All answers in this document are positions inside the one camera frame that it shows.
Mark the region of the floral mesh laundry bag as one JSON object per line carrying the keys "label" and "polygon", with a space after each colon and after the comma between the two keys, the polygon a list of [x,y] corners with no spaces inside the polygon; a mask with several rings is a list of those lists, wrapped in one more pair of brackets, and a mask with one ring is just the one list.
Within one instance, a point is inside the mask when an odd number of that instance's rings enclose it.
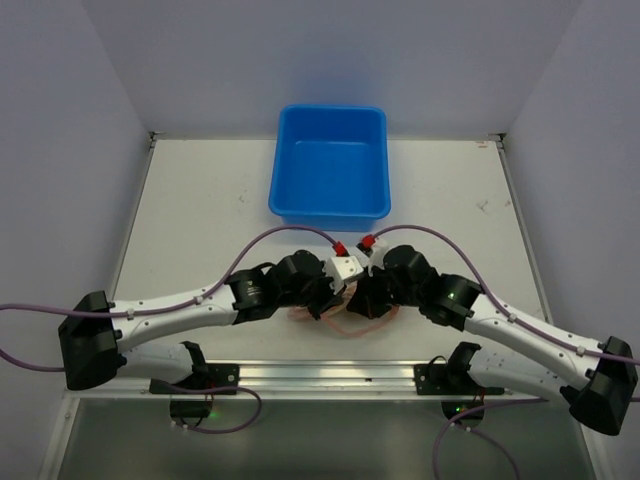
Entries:
{"label": "floral mesh laundry bag", "polygon": [[356,290],[356,284],[349,285],[342,293],[341,302],[324,312],[319,319],[312,317],[303,307],[290,308],[287,311],[287,318],[296,322],[320,322],[337,335],[345,338],[363,337],[384,329],[395,319],[399,312],[398,306],[393,306],[389,312],[376,319],[348,311],[347,304],[353,298]]}

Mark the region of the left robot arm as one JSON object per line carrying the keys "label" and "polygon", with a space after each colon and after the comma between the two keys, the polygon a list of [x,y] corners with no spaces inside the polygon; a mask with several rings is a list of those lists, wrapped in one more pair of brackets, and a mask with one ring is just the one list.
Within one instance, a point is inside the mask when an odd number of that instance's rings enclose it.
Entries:
{"label": "left robot arm", "polygon": [[277,264],[238,270],[199,291],[138,302],[110,302],[102,291],[89,293],[58,328],[66,386],[89,390],[118,376],[203,383],[206,362],[200,347],[189,341],[166,346],[159,339],[264,320],[289,307],[303,307],[319,318],[338,304],[349,263],[340,257],[321,261],[298,250]]}

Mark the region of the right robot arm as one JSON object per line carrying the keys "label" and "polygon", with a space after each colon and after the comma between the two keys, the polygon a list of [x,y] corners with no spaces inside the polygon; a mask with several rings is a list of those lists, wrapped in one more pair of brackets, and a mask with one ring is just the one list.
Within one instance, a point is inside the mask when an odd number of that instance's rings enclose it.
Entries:
{"label": "right robot arm", "polygon": [[503,347],[494,352],[460,343],[446,362],[452,388],[496,388],[558,401],[582,425],[620,433],[638,384],[627,342],[584,337],[512,310],[482,281],[440,273],[409,245],[389,247],[368,235],[357,247],[368,265],[349,311],[377,318],[394,307],[415,308],[438,326]]}

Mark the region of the blue plastic bin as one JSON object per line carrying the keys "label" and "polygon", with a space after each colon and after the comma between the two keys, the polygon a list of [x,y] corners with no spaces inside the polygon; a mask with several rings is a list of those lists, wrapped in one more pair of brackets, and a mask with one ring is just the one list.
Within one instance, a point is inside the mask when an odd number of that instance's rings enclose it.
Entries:
{"label": "blue plastic bin", "polygon": [[287,224],[371,230],[391,211],[385,113],[354,105],[283,108],[268,206]]}

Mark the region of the aluminium mounting rail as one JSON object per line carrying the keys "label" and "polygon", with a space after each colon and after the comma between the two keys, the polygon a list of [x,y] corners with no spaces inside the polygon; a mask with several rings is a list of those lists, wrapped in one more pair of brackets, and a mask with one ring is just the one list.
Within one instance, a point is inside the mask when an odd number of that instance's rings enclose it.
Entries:
{"label": "aluminium mounting rail", "polygon": [[[593,368],[563,354],[552,369],[521,355],[480,350],[470,359],[448,359],[449,375],[485,389],[487,396],[525,395],[556,401],[564,387],[585,387]],[[89,365],[66,372],[72,392],[133,393],[193,400],[234,396],[252,390],[263,397],[285,399],[419,396],[413,366],[428,361],[275,362],[212,361],[198,367],[190,363],[145,361],[130,366]]]}

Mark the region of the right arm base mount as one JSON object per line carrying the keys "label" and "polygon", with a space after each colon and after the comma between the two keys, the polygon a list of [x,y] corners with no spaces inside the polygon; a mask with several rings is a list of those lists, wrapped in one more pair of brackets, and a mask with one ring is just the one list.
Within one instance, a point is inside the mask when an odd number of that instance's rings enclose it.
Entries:
{"label": "right arm base mount", "polygon": [[443,355],[427,363],[415,364],[413,383],[417,395],[441,397],[441,410],[447,419],[484,404],[485,389],[453,380],[449,375],[448,360]]}

